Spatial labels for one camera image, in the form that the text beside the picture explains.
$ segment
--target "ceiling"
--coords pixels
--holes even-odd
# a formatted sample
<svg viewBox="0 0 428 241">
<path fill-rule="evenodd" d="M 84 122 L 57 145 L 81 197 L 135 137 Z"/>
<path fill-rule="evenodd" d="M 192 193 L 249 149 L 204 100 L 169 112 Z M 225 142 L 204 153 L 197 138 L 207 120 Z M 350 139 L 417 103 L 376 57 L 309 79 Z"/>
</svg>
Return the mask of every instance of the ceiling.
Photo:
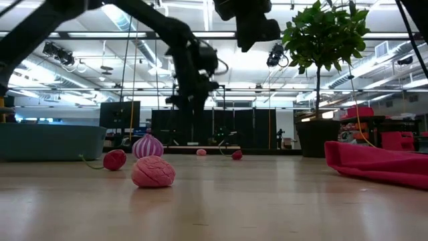
<svg viewBox="0 0 428 241">
<path fill-rule="evenodd" d="M 4 8 L 11 1 L 0 0 L 0 8 Z M 43 1 L 24 1 L 15 9 L 7 13 L 0 21 L 0 31 L 10 31 L 26 16 Z M 276 19 L 280 26 L 285 28 L 285 23 L 291 21 L 291 18 L 297 14 L 297 10 L 305 8 L 315 2 L 315 0 L 295 0 L 296 6 L 294 10 L 290 10 L 290 0 L 272 0 L 274 4 L 272 11 L 267 14 L 267 18 Z M 399 14 L 395 1 L 393 0 L 358 0 L 356 4 L 359 8 L 370 9 L 367 17 L 367 26 L 372 32 L 394 32 L 405 33 L 406 29 Z M 230 21 L 222 21 L 221 18 L 212 9 L 211 1 L 208 0 L 164 0 L 162 7 L 158 9 L 161 13 L 167 14 L 169 17 L 180 19 L 187 23 L 193 31 L 235 31 L 234 19 Z M 137 21 L 132 20 L 133 26 L 138 25 L 139 31 L 151 31 L 147 26 Z M 413 31 L 417 31 L 413 23 L 411 23 Z M 105 11 L 97 9 L 87 11 L 76 19 L 67 21 L 61 24 L 56 31 L 120 31 L 112 22 Z M 111 88 L 115 84 L 122 84 L 124 81 L 125 88 L 132 88 L 132 81 L 135 80 L 136 88 L 170 88 L 173 83 L 171 70 L 173 70 L 172 60 L 165 57 L 165 52 L 168 46 L 161 40 L 145 40 L 145 44 L 156 55 L 157 59 L 162 63 L 162 69 L 156 74 L 155 69 L 145 60 L 140 50 L 136 50 L 135 45 L 130 42 L 127 45 L 126 40 L 108 40 L 105 42 L 105 50 L 103 50 L 102 40 L 55 40 L 56 45 L 73 52 L 76 62 L 84 64 L 76 64 L 70 68 L 66 68 L 71 72 L 71 77 L 76 77 L 76 81 L 81 79 L 88 81 L 95 86 L 103 88 Z M 263 84 L 264 88 L 314 88 L 316 69 L 310 68 L 307 75 L 298 75 L 297 68 L 268 68 L 266 60 L 269 51 L 277 41 L 256 43 L 248 53 L 241 53 L 237 47 L 236 40 L 219 39 L 209 40 L 215 49 L 217 55 L 229 65 L 229 71 L 223 76 L 216 76 L 215 81 L 220 84 L 225 84 L 228 88 L 254 88 L 256 84 Z M 383 41 L 366 41 L 366 50 L 362 53 L 363 56 L 374 54 L 375 47 Z M 33 54 L 44 58 L 42 53 L 44 43 L 41 44 Z M 46 63 L 53 66 L 50 68 L 57 75 L 64 72 L 64 67 L 54 59 L 48 58 Z M 112 75 L 103 76 L 100 66 L 110 66 L 113 68 Z M 322 70 L 321 76 L 323 83 L 332 81 L 332 77 L 338 73 L 335 70 Z M 367 84 L 372 84 L 378 80 L 383 80 L 385 76 L 392 76 L 392 64 L 382 64 L 373 68 L 370 72 L 359 76 L 361 81 Z M 105 77 L 104 81 L 100 81 L 100 77 Z M 17 85 L 15 87 L 26 87 L 26 85 Z M 359 84 L 359 88 L 364 88 L 364 84 Z M 125 95 L 131 95 L 131 92 L 125 92 Z M 158 95 L 158 92 L 153 91 L 138 91 L 136 95 Z M 254 92 L 228 92 L 229 96 L 239 96 L 252 94 Z M 281 92 L 275 95 L 276 98 L 281 96 L 297 96 L 301 92 Z"/>
</svg>

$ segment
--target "red chair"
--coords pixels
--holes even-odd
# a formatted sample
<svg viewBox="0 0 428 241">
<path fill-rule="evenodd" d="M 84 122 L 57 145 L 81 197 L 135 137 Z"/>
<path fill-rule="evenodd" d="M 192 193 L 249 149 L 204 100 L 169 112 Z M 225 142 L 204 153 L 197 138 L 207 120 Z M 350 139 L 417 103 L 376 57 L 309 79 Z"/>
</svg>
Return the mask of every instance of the red chair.
<svg viewBox="0 0 428 241">
<path fill-rule="evenodd" d="M 390 151 L 415 151 L 415 142 L 412 132 L 384 132 L 382 135 L 382 148 Z"/>
</svg>

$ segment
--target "green string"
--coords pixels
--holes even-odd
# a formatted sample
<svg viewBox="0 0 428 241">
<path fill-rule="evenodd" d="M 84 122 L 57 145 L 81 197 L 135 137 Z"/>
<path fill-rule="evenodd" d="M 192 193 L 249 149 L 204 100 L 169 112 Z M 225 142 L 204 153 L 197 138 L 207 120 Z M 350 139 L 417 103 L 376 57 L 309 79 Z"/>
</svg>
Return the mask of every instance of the green string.
<svg viewBox="0 0 428 241">
<path fill-rule="evenodd" d="M 86 164 L 88 167 L 90 167 L 90 168 L 92 168 L 92 169 L 94 169 L 94 170 L 101 170 L 101 169 L 103 169 L 103 168 L 104 168 L 104 167 L 93 167 L 93 166 L 89 165 L 88 161 L 87 161 L 87 160 L 85 160 L 85 158 L 83 157 L 83 155 L 79 155 L 79 157 L 80 157 L 80 159 L 81 159 L 82 161 L 84 161 L 84 162 L 85 162 L 85 164 Z"/>
</svg>

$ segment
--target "duct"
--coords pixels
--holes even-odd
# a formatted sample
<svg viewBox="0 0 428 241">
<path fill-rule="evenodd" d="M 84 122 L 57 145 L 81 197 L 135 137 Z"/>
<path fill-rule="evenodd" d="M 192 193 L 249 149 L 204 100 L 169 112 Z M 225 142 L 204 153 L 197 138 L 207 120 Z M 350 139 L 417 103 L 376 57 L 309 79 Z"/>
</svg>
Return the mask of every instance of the duct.
<svg viewBox="0 0 428 241">
<path fill-rule="evenodd" d="M 129 29 L 137 31 L 135 26 L 130 22 L 128 15 L 115 5 L 104 5 L 101 9 L 120 31 L 128 31 Z M 140 50 L 141 54 L 153 68 L 162 67 L 162 62 L 156 57 L 156 54 L 153 53 L 145 41 L 134 39 L 131 42 Z"/>
<path fill-rule="evenodd" d="M 387 64 L 389 62 L 399 60 L 404 57 L 405 54 L 408 54 L 413 50 L 410 41 L 395 44 L 394 42 L 388 42 L 389 52 L 386 56 L 377 58 L 376 54 L 373 53 L 368 57 L 365 57 L 353 65 L 352 75 L 354 78 L 358 78 L 364 74 L 367 74 L 374 69 L 378 68 L 380 65 Z M 424 41 L 417 42 L 418 48 L 424 46 L 426 43 Z M 331 77 L 330 81 L 323 88 L 336 88 L 341 84 L 344 84 L 349 81 L 348 79 L 349 72 L 342 71 L 341 73 Z"/>
<path fill-rule="evenodd" d="M 72 83 L 74 86 L 78 86 L 78 88 L 100 88 L 101 86 L 98 86 L 94 83 L 92 83 L 89 80 L 85 80 L 82 77 L 79 77 L 73 73 L 69 73 L 65 71 L 63 68 L 56 66 L 55 64 L 52 64 L 51 62 L 44 61 L 42 58 L 30 54 L 24 61 L 28 61 L 32 64 L 38 65 L 42 67 L 45 70 L 48 70 L 51 72 L 54 76 L 61 77 L 63 80 L 65 80 L 67 83 Z M 105 92 L 101 91 L 101 94 L 108 98 L 112 98 L 115 101 L 119 101 L 119 95 L 112 93 L 112 92 Z"/>
</svg>

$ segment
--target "pink fabric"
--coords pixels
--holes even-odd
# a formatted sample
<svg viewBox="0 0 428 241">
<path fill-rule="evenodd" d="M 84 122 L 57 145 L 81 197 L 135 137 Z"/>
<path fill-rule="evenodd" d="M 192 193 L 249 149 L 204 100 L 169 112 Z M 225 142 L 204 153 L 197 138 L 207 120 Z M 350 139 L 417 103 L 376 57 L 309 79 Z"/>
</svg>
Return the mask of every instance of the pink fabric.
<svg viewBox="0 0 428 241">
<path fill-rule="evenodd" d="M 123 150 L 113 150 L 104 156 L 103 166 L 105 169 L 117 171 L 126 163 L 126 153 Z"/>
<path fill-rule="evenodd" d="M 138 159 L 151 155 L 162 157 L 163 145 L 152 135 L 146 134 L 143 138 L 134 143 L 132 146 L 132 154 L 134 154 L 134 156 Z"/>
<path fill-rule="evenodd" d="M 207 151 L 204 149 L 199 149 L 196 151 L 196 155 L 206 155 L 206 154 L 207 154 Z"/>
<path fill-rule="evenodd" d="M 236 151 L 236 152 L 234 152 L 233 154 L 232 154 L 232 159 L 233 160 L 235 160 L 235 161 L 238 161 L 238 160 L 241 160 L 242 159 L 242 151 L 241 150 L 239 150 L 239 151 Z"/>
<path fill-rule="evenodd" d="M 327 164 L 340 174 L 428 189 L 428 155 L 328 141 Z"/>
<path fill-rule="evenodd" d="M 131 178 L 139 187 L 166 187 L 173 184 L 175 170 L 161 157 L 143 157 L 134 164 Z"/>
</svg>

